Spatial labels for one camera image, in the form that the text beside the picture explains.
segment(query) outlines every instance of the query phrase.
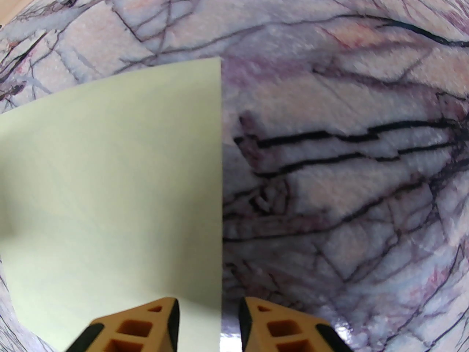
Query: marble countertop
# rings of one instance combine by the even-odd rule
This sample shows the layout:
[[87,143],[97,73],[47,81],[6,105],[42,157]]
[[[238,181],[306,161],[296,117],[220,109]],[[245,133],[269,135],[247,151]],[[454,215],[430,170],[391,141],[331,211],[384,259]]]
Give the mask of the marble countertop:
[[[0,109],[223,60],[224,317],[250,295],[357,352],[469,348],[469,0],[35,0],[0,30]],[[0,349],[50,350],[0,285]]]

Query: orange plastic part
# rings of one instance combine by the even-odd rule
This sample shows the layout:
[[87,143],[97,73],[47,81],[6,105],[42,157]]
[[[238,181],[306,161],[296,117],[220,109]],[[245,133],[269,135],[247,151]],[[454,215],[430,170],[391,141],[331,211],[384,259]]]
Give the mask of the orange plastic part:
[[176,352],[179,303],[161,298],[97,318],[67,352]]
[[243,352],[352,352],[321,318],[259,298],[241,302]]

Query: marble surface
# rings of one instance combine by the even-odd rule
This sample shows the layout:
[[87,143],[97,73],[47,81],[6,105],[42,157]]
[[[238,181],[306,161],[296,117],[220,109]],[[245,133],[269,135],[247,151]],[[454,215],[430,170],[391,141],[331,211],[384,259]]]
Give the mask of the marble surface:
[[[327,318],[357,352],[463,352],[468,10],[469,0],[35,0],[0,30],[1,109],[221,56],[221,351],[240,351],[236,302],[251,295]],[[17,324],[4,283],[0,348],[47,350]]]

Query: pale green paper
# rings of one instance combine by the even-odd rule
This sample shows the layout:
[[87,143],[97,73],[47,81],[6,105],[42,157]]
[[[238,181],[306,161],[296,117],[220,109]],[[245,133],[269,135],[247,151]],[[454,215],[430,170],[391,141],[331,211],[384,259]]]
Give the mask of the pale green paper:
[[179,351],[221,326],[221,64],[164,65],[0,115],[0,253],[18,319],[65,350],[175,296]]

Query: square hole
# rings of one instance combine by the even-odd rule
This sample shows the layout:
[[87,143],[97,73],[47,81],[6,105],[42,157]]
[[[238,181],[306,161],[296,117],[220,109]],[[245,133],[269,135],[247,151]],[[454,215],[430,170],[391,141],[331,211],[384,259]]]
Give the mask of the square hole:
[[286,337],[287,335],[296,335],[301,333],[301,329],[294,320],[278,320],[269,322],[267,327],[270,335],[273,337]]
[[141,352],[143,347],[143,344],[112,339],[104,349],[104,352]]
[[159,305],[158,305],[157,307],[154,307],[154,308],[148,309],[148,311],[149,311],[149,312],[155,312],[155,313],[157,313],[157,312],[161,312],[161,310],[162,310],[162,307],[161,307],[161,306],[159,306]]
[[315,352],[308,340],[277,344],[278,352]]
[[141,320],[125,320],[117,332],[121,334],[134,335],[136,337],[147,337],[153,324]]

